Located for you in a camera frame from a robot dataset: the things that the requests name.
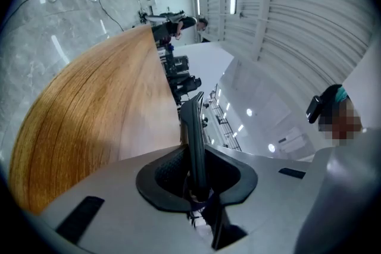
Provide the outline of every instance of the marble wall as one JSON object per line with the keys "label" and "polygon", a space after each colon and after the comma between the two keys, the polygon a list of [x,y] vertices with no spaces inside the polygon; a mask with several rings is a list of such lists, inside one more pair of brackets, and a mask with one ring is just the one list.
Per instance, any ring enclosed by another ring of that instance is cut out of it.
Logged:
{"label": "marble wall", "polygon": [[[23,0],[14,0],[8,16]],[[137,0],[101,0],[124,29],[139,24]],[[0,33],[0,163],[5,176],[18,129],[52,78],[89,47],[121,32],[89,0],[27,1]]]}

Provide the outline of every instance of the white corrugated wall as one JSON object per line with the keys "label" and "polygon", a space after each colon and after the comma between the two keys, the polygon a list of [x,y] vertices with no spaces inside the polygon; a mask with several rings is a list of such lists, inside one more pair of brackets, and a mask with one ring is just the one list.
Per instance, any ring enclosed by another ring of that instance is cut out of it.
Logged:
{"label": "white corrugated wall", "polygon": [[209,40],[260,70],[303,111],[311,97],[342,83],[363,57],[377,12],[371,0],[204,0]]}

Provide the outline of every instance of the wooden table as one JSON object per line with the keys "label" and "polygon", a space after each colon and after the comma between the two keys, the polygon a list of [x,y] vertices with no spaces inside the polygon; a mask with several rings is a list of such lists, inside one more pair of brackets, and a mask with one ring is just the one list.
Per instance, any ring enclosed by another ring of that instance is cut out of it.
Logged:
{"label": "wooden table", "polygon": [[10,189],[38,214],[103,165],[179,144],[151,28],[138,27],[92,47],[40,94],[14,145]]}

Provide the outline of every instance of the black cable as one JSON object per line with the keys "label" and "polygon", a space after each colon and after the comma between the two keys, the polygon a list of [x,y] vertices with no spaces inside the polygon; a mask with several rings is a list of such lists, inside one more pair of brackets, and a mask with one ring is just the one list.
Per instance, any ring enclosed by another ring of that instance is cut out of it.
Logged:
{"label": "black cable", "polygon": [[121,27],[121,25],[119,24],[119,22],[116,21],[115,19],[113,19],[113,18],[109,15],[109,13],[107,13],[107,11],[105,10],[105,8],[103,7],[103,5],[102,5],[102,3],[101,3],[101,0],[98,0],[98,1],[99,1],[99,4],[100,4],[101,7],[102,7],[102,10],[104,10],[104,12],[107,14],[107,16],[109,16],[109,18],[111,18],[112,20],[114,20],[114,21],[118,24],[118,26],[120,27],[121,31],[124,32],[124,30],[123,30],[123,28]]}
{"label": "black cable", "polygon": [[16,10],[13,11],[13,13],[8,17],[8,19],[2,24],[1,26],[1,29],[0,29],[0,32],[2,31],[2,29],[4,29],[5,25],[8,23],[8,21],[11,19],[11,17],[18,11],[18,9],[25,3],[27,2],[28,0],[24,0],[17,8]]}

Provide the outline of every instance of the black shirt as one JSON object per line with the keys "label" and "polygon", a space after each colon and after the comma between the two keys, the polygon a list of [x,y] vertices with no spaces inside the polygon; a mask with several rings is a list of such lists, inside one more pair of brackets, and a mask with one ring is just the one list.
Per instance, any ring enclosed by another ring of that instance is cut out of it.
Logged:
{"label": "black shirt", "polygon": [[[183,22],[183,26],[181,28],[182,30],[189,28],[189,27],[192,27],[197,23],[197,20],[194,17],[189,17],[189,16],[180,19],[179,22],[180,21]],[[170,34],[176,34],[177,33],[177,23],[172,23],[171,21],[169,21],[168,23],[166,23],[166,26],[167,26],[167,30]]]}

